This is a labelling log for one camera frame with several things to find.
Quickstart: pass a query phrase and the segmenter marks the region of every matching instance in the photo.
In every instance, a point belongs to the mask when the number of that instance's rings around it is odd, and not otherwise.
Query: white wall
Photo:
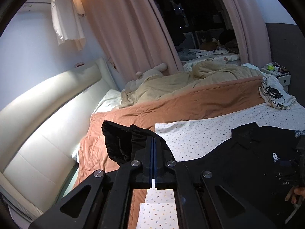
[[[77,51],[74,42],[58,45],[50,5],[44,11],[19,12],[0,38],[0,111],[38,83],[104,56],[86,17],[81,18],[86,46]],[[115,70],[119,88],[125,84]]]
[[[285,23],[294,24],[287,10],[278,0],[257,0],[266,23]]]

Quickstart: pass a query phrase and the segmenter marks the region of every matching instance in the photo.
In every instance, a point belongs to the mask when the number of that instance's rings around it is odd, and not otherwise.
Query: wall
[[[38,83],[104,56],[86,17],[81,18],[87,43],[77,51],[74,42],[58,45],[50,5],[43,11],[19,12],[0,38],[0,111],[16,97]],[[125,84],[111,70],[120,89]]]
[[[289,94],[305,106],[305,38],[278,0],[257,0],[266,22],[272,61],[285,66],[291,74]]]

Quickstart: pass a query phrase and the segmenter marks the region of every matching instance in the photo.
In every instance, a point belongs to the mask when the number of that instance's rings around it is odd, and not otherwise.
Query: finger
[[[299,194],[301,196],[305,196],[305,187],[295,188],[293,191],[295,194]]]
[[[296,204],[296,197],[295,197],[295,194],[293,194],[292,197],[291,197],[291,203],[292,203],[292,204]]]
[[[293,194],[293,191],[294,191],[295,187],[296,187],[296,186],[292,187],[292,188],[289,190],[288,194],[287,194],[286,197],[285,197],[285,201],[288,201],[288,200],[290,199],[290,197],[291,197],[292,194]]]

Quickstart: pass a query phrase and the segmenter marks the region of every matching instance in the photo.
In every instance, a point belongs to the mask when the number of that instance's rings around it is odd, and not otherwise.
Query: yellow-green object
[[[272,66],[272,65],[267,65],[267,69],[268,69],[268,70],[274,70],[274,66]]]

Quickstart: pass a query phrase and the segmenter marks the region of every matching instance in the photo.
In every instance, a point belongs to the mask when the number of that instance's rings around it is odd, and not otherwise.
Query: black cable
[[[266,86],[263,85],[263,87],[262,87],[263,93],[264,93],[265,95],[269,96],[269,97],[270,97],[270,100],[271,100],[274,104],[276,104],[276,105],[282,105],[282,104],[285,103],[285,98],[283,97],[283,95],[282,95],[277,89],[270,87],[268,84],[266,84],[266,83],[264,83],[264,82],[262,82],[262,83],[266,85]],[[284,99],[284,101],[283,101],[282,103],[277,103],[277,102],[275,102],[274,100],[272,100],[272,99],[279,100],[279,99],[281,99],[281,98]]]

